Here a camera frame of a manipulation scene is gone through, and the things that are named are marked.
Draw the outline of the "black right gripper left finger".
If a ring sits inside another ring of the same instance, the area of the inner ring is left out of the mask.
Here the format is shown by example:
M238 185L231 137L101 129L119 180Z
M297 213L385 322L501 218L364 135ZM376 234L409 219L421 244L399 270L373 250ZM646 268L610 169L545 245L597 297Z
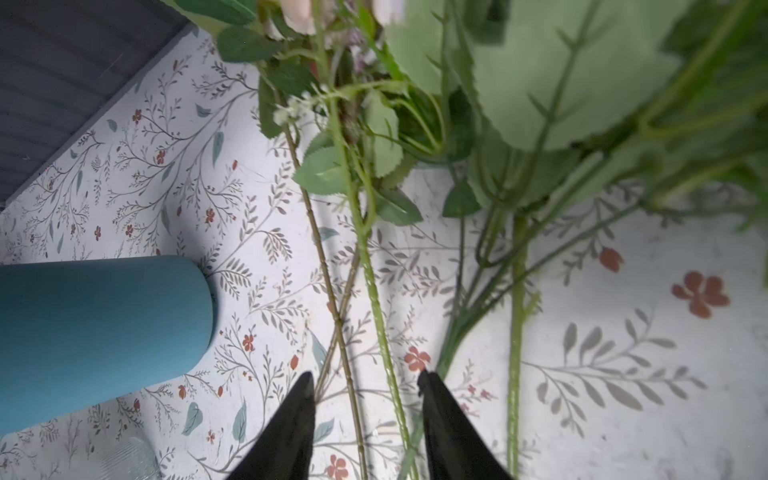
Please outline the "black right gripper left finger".
M314 378L304 372L228 479L308 479L315 421Z

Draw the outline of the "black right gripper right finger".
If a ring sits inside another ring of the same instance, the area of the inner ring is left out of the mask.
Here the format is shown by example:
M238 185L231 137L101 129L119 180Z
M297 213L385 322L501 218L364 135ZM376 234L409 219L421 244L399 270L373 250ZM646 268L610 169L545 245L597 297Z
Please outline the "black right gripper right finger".
M512 479L437 373L422 371L418 387L430 479Z

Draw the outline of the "teal ceramic vase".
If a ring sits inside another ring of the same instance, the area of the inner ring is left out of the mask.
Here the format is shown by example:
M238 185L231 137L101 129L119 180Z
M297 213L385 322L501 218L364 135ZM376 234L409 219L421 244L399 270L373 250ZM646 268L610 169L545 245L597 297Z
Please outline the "teal ceramic vase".
M177 378L213 330L209 285L184 257L4 265L1 431Z

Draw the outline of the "clear ribbed glass vase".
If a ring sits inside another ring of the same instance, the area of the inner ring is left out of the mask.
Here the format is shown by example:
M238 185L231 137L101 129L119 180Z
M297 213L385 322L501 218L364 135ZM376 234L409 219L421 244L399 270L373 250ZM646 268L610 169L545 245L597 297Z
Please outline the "clear ribbed glass vase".
M158 480L159 463L150 444L138 437L126 437L74 468L68 479Z

